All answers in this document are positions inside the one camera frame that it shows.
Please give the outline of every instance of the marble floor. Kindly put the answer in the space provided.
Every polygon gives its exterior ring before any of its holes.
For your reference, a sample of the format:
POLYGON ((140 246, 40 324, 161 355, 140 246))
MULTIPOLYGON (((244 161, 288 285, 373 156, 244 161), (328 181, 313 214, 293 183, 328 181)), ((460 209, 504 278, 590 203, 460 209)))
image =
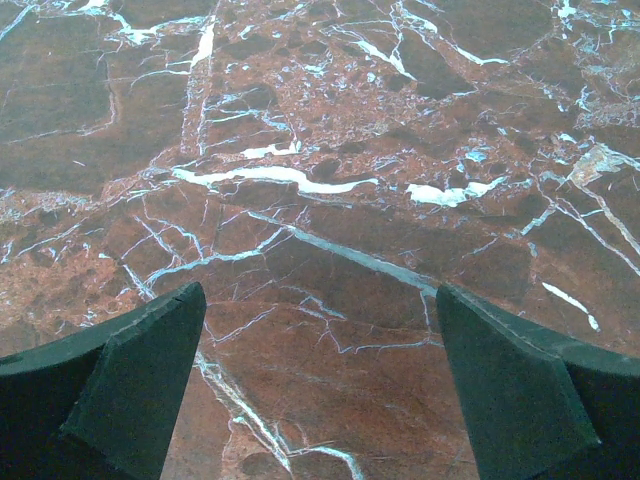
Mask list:
POLYGON ((637 0, 0 1, 0 355, 197 280, 163 480, 477 479, 440 283, 640 356, 639 32, 637 0))

